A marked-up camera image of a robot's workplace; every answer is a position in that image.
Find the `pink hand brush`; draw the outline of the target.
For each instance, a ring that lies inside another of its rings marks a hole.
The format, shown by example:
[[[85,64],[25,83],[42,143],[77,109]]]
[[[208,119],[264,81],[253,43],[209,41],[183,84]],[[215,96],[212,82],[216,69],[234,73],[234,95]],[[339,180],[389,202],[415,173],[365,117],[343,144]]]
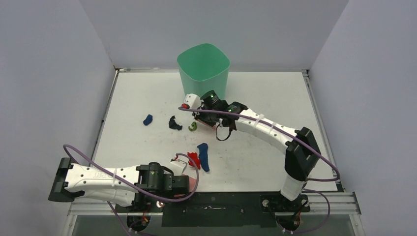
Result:
[[[196,119],[196,121],[198,121],[199,123],[210,127],[211,129],[215,130],[216,126],[217,126],[217,122],[215,121],[210,121],[210,120],[204,120],[204,119]]]

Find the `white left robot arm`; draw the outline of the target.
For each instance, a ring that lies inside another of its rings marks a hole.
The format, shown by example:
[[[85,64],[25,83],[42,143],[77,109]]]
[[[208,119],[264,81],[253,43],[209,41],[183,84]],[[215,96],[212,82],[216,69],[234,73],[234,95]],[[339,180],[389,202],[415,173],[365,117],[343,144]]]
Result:
[[[173,199],[190,193],[190,181],[188,176],[176,176],[157,162],[102,171],[62,158],[48,200],[68,203],[77,198],[89,198],[116,204],[120,212],[139,212],[148,208],[160,211],[164,202],[137,191],[137,188]]]

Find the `green plastic bin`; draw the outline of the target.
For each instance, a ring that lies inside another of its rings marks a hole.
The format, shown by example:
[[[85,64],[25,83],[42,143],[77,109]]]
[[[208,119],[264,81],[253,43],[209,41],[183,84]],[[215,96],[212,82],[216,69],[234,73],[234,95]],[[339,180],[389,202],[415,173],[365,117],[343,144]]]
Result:
[[[213,90],[224,99],[231,62],[216,46],[204,43],[187,49],[177,57],[185,94],[199,97]]]

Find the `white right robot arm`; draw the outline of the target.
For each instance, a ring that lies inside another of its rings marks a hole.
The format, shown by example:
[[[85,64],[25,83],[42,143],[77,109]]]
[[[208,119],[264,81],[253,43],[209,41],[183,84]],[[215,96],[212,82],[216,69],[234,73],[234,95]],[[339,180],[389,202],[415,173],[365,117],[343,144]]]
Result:
[[[286,177],[280,190],[278,204],[285,211],[292,210],[298,204],[297,197],[306,186],[320,154],[310,129],[285,127],[242,103],[227,103],[213,90],[202,97],[187,94],[182,107],[191,109],[194,119],[205,125],[213,128],[223,126],[230,131],[248,133],[280,150],[285,155]]]

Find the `pink plastic dustpan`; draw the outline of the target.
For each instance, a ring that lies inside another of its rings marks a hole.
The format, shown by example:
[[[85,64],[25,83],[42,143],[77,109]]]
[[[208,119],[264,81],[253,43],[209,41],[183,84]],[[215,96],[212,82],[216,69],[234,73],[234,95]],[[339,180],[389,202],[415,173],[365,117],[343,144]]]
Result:
[[[188,177],[188,178],[189,178],[189,192],[187,194],[176,194],[174,195],[175,198],[185,197],[189,195],[192,192],[192,190],[195,188],[197,180],[193,177]]]

